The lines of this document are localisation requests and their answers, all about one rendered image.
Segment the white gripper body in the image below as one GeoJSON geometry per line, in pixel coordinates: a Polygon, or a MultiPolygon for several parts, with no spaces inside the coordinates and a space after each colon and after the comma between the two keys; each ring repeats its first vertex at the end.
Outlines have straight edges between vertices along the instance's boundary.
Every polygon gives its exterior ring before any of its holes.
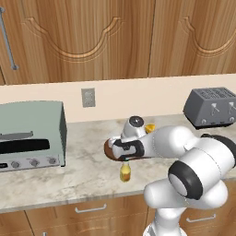
{"type": "Polygon", "coordinates": [[[115,160],[127,161],[127,157],[124,152],[124,143],[120,139],[110,138],[109,148],[112,150],[112,157],[115,160]]]}

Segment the brown oval cutting board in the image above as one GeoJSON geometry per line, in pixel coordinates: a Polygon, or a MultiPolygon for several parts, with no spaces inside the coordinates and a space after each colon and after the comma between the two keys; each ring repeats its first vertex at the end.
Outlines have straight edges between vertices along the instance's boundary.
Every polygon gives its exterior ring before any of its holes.
{"type": "MultiPolygon", "coordinates": [[[[127,157],[127,161],[136,159],[148,159],[148,156],[145,154],[144,145],[140,140],[135,139],[124,142],[121,138],[115,138],[115,139],[120,139],[124,143],[124,152],[127,157]]],[[[112,157],[112,150],[109,148],[109,139],[104,143],[103,149],[104,149],[104,154],[109,159],[115,160],[112,157]]]]}

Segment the yellow condiment bottle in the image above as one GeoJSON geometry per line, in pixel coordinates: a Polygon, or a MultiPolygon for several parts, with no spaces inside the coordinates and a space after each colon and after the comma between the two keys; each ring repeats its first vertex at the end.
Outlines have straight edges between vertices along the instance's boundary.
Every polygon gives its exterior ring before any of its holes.
{"type": "Polygon", "coordinates": [[[120,179],[123,182],[128,182],[131,178],[131,168],[128,161],[124,161],[120,169],[120,179]]]}

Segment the wide wooden drawer front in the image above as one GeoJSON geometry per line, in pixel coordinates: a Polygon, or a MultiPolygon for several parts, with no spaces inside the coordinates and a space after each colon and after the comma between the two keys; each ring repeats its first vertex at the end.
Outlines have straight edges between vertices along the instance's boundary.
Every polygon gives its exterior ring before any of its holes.
{"type": "Polygon", "coordinates": [[[123,196],[26,211],[34,236],[141,236],[148,206],[142,195],[123,196]],[[102,207],[77,214],[78,209],[102,207]]]}

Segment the grey-green toaster oven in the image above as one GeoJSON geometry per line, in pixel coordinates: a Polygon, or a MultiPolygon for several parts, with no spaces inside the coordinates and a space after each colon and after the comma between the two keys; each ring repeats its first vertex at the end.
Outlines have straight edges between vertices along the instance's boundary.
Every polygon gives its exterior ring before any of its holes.
{"type": "Polygon", "coordinates": [[[0,172],[65,166],[66,121],[61,101],[36,100],[0,104],[0,134],[33,132],[19,140],[0,140],[0,172]],[[51,165],[48,158],[56,158],[51,165]],[[37,167],[32,159],[40,162],[37,167]],[[18,169],[12,161],[20,163],[18,169]]]}

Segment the dark grey toaster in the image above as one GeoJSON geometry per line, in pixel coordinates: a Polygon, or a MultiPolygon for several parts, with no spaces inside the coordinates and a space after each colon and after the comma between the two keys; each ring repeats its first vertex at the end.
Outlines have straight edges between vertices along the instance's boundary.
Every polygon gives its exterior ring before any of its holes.
{"type": "Polygon", "coordinates": [[[227,88],[193,88],[183,107],[196,129],[236,123],[236,94],[227,88]]]}

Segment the grey wall outlet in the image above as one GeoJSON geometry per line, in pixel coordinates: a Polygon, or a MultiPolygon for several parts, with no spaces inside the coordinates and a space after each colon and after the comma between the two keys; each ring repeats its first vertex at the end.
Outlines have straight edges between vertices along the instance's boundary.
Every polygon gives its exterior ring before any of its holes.
{"type": "Polygon", "coordinates": [[[81,89],[82,105],[84,108],[95,107],[95,89],[83,88],[81,89]]]}

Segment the wide wooden wall cupboard door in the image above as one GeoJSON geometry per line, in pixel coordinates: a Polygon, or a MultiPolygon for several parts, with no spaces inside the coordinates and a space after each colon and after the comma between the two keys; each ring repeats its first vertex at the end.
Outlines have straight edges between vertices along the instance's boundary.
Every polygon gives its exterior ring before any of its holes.
{"type": "Polygon", "coordinates": [[[155,0],[0,0],[0,85],[148,76],[155,0]]]}

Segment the narrow wooden wall cupboard door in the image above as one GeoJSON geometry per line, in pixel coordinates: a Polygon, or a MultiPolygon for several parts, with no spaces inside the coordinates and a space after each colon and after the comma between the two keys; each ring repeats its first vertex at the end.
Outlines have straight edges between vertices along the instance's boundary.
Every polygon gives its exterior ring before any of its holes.
{"type": "Polygon", "coordinates": [[[156,0],[150,77],[236,73],[236,0],[156,0]]]}

